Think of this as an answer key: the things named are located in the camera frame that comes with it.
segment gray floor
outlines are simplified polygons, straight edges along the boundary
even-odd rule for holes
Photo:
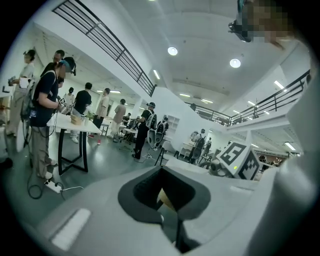
[[[58,159],[58,142],[59,133],[53,133],[50,136],[49,154],[52,159]],[[8,137],[9,153],[13,160],[13,168],[6,170],[3,175],[3,186],[7,192],[7,196],[17,217],[33,227],[43,220],[51,211],[53,211],[64,200],[60,194],[44,187],[43,194],[40,199],[32,199],[28,195],[27,182],[31,173],[29,164],[28,148],[17,153],[15,149],[15,139]],[[144,163],[138,163],[131,157],[132,152],[120,150],[123,143],[114,143],[105,136],[101,139],[101,145],[97,145],[97,139],[87,139],[87,160],[89,172],[85,173],[75,168],[70,168],[62,176],[58,174],[58,167],[53,168],[54,182],[60,182],[64,188],[70,187],[86,187],[89,184],[118,176],[128,172],[134,172],[145,167],[154,166],[153,159],[147,159]],[[151,152],[154,158],[158,157],[160,151]],[[69,134],[64,136],[62,155],[68,159],[73,159],[79,155],[79,145],[71,141]],[[82,165],[82,159],[79,159],[79,165]],[[35,176],[33,173],[30,180],[31,185],[39,185],[43,187],[43,179]],[[66,200],[81,190],[71,189],[63,192]],[[31,194],[37,196],[39,190],[32,189]],[[159,209],[164,216],[163,230],[171,241],[175,240],[175,230],[177,226],[177,215],[167,208],[165,205]]]

